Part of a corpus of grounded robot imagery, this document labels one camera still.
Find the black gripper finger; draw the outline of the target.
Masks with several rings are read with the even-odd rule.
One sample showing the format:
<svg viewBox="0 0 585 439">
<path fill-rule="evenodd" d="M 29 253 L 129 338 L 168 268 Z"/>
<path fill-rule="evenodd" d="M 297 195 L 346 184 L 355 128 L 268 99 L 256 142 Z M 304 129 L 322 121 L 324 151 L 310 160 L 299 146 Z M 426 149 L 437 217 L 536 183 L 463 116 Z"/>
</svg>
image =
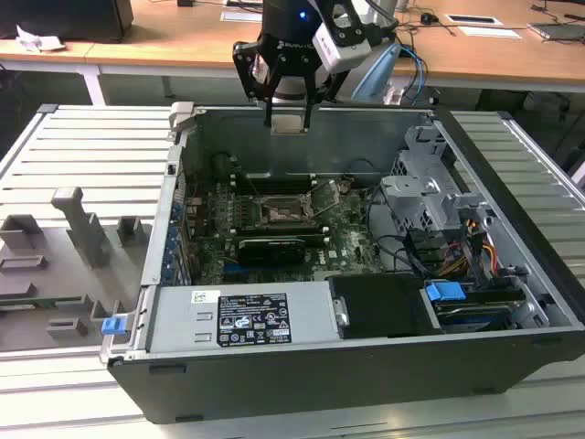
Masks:
<svg viewBox="0 0 585 439">
<path fill-rule="evenodd" d="M 306 106 L 303 118 L 303 131 L 307 132 L 311 124 L 312 110 L 314 106 L 321 104 L 323 101 L 335 102 L 335 98 L 342 85 L 344 84 L 349 70 L 339 73 L 328 73 L 324 82 L 318 86 L 316 84 L 316 72 L 323 66 L 318 55 L 303 59 L 307 66 L 303 67 L 303 79 L 306 89 Z"/>
<path fill-rule="evenodd" d="M 264 125 L 271 127 L 272 98 L 284 76 L 286 56 L 277 48 L 277 40 L 257 40 L 253 43 L 238 41 L 234 44 L 232 58 L 246 96 L 265 104 Z M 262 59 L 267 66 L 263 82 L 253 75 L 253 66 Z"/>
</svg>

